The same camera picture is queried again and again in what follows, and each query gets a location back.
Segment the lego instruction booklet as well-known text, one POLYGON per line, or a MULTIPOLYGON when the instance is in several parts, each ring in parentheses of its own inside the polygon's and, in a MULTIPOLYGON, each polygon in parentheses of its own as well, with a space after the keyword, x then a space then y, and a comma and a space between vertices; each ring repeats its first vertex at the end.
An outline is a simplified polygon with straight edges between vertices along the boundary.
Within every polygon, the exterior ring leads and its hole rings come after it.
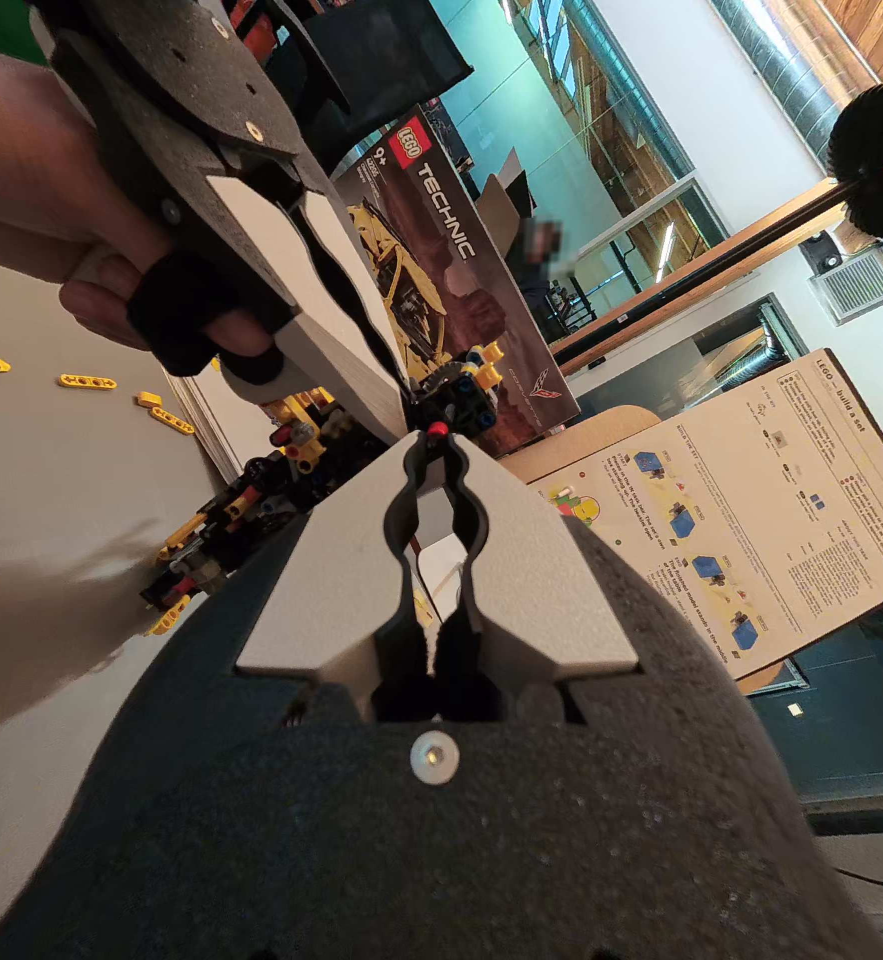
POLYGON ((219 368, 208 364, 194 377, 165 377, 224 481, 242 474, 249 461, 276 452, 270 443, 276 426, 259 407, 235 394, 219 368))

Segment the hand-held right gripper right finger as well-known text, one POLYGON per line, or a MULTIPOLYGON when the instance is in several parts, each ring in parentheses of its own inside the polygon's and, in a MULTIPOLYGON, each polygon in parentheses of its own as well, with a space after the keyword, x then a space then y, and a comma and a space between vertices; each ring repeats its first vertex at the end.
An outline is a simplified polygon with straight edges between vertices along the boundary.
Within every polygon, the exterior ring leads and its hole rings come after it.
POLYGON ((448 690, 486 679, 520 694, 635 671, 639 655, 567 518, 461 436, 448 438, 443 462, 466 551, 458 606, 439 634, 448 690))

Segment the instruction sign board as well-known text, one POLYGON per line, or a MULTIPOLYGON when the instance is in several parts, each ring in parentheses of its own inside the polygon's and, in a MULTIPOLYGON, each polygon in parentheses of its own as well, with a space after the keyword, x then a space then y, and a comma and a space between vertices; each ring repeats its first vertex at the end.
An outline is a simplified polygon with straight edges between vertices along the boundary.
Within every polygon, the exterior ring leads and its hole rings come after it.
POLYGON ((883 434, 829 349, 661 422, 618 407, 501 460, 741 681, 883 606, 883 434))

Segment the white vent grille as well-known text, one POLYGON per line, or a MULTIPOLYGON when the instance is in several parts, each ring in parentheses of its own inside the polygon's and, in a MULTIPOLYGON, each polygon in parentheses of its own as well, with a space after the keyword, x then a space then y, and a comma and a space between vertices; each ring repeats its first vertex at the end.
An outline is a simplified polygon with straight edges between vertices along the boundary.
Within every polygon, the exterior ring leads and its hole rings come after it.
POLYGON ((883 246, 866 247, 809 285, 835 327, 864 317, 883 306, 883 246))

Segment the silver air duct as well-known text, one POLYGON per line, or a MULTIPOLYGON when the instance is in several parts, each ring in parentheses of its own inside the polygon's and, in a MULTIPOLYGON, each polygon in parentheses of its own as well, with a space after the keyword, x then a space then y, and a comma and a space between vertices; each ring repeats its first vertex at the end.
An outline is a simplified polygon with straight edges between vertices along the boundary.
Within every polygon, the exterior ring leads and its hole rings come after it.
POLYGON ((844 33, 827 2, 711 1, 823 172, 833 127, 848 103, 880 78, 844 33))

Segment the black ribbed disc on rod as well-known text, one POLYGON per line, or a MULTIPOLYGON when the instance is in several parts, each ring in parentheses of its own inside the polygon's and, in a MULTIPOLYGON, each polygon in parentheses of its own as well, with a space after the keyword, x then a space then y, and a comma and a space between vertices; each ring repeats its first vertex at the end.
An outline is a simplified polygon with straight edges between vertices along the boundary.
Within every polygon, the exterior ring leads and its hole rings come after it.
POLYGON ((883 83, 841 111, 828 140, 827 160, 836 185, 792 214, 790 224, 808 223, 845 203, 846 217, 857 230, 883 239, 883 83))

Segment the brown cardboard piece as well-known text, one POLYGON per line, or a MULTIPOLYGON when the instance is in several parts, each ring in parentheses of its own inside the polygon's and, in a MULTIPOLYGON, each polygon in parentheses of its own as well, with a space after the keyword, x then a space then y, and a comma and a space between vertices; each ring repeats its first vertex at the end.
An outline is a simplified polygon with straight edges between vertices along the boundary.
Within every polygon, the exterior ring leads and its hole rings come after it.
POLYGON ((522 221, 532 218, 536 208, 526 171, 519 171, 507 186, 496 174, 490 174, 475 207, 493 245, 504 257, 516 241, 522 221))

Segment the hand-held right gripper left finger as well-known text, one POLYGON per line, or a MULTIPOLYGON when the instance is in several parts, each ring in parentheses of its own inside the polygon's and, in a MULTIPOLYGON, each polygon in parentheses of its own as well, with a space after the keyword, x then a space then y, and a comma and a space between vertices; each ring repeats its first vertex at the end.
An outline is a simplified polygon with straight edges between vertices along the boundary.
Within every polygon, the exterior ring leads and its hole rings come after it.
POLYGON ((427 465, 426 434, 414 431, 315 507, 239 672, 339 685, 380 721, 427 715, 433 678, 405 556, 427 465))

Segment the dark lego set box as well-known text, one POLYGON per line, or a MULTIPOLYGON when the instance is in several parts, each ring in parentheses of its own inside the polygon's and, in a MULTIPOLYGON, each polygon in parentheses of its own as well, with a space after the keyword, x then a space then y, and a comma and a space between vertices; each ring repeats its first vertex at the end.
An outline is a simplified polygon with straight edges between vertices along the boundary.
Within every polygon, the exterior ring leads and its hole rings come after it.
POLYGON ((580 411, 509 267, 442 142, 415 106, 336 181, 408 374, 424 381, 496 342, 495 458, 580 411))

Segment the person's left hand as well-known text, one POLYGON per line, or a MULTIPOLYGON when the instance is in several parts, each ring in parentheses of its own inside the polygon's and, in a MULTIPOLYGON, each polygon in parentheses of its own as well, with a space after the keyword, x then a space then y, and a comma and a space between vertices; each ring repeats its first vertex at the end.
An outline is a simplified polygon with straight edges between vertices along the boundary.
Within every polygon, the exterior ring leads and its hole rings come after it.
POLYGON ((0 54, 0 266, 56 284, 85 329, 146 352, 127 306, 171 249, 113 181, 58 77, 0 54))

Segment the black yellow lego car chassis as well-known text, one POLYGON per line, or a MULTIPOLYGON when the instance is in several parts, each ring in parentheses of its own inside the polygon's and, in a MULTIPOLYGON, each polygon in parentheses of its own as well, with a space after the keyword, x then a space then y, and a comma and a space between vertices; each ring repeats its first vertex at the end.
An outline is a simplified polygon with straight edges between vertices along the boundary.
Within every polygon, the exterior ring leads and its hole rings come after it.
MULTIPOLYGON (((410 393, 410 426, 432 444, 448 434, 476 440, 497 419, 503 379, 498 342, 458 354, 410 393)), ((140 596, 151 614, 145 636, 173 630, 191 600, 213 594, 267 538, 363 472, 389 445, 323 388, 263 406, 273 426, 267 456, 247 461, 159 548, 156 570, 140 596)))

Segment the dark teal panel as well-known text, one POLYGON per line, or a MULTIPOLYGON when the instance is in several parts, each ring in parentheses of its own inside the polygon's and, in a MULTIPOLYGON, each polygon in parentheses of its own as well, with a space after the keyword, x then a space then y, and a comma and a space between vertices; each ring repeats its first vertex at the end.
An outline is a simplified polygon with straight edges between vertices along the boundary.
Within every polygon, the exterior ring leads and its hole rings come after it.
POLYGON ((883 610, 790 656, 747 701, 804 803, 883 798, 883 610))

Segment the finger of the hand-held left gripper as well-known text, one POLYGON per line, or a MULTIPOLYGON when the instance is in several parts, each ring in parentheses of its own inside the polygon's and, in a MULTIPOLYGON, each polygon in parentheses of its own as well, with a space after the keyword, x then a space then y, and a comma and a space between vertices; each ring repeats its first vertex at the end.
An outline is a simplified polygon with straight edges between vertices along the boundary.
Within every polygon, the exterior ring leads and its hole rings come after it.
POLYGON ((410 394, 407 369, 372 264, 345 210, 327 194, 305 190, 291 207, 291 219, 326 292, 360 331, 400 394, 410 394))
POLYGON ((231 388, 246 400, 267 403, 319 386, 379 440, 392 446, 402 439, 410 430, 402 393, 328 294, 289 215, 237 178, 211 175, 208 182, 293 301, 292 318, 273 334, 283 356, 281 372, 262 386, 226 373, 231 388))

